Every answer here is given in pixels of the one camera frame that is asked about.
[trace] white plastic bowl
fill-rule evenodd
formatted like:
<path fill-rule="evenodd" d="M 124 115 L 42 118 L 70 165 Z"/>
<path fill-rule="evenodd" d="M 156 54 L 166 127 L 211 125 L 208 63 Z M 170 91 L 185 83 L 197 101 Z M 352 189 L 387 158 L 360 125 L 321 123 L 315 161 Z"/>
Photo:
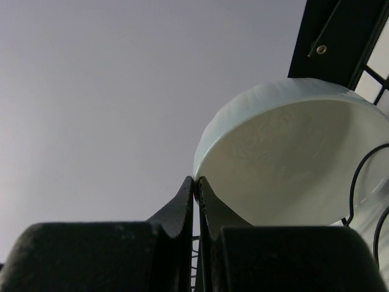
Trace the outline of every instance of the white plastic bowl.
<path fill-rule="evenodd" d="M 193 177 L 253 225 L 328 225 L 349 214 L 360 160 L 389 142 L 389 119 L 355 92 L 310 78 L 259 85 L 223 106 L 196 150 Z M 354 202 L 388 178 L 389 151 L 360 173 Z"/>

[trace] white ceiling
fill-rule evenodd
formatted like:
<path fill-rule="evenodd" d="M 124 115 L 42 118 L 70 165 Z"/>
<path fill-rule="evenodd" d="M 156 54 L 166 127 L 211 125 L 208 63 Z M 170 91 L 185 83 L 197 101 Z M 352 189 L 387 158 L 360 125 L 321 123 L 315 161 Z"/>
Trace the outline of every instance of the white ceiling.
<path fill-rule="evenodd" d="M 155 213 L 215 112 L 287 76 L 304 6 L 1 1 L 0 262 L 32 223 Z"/>

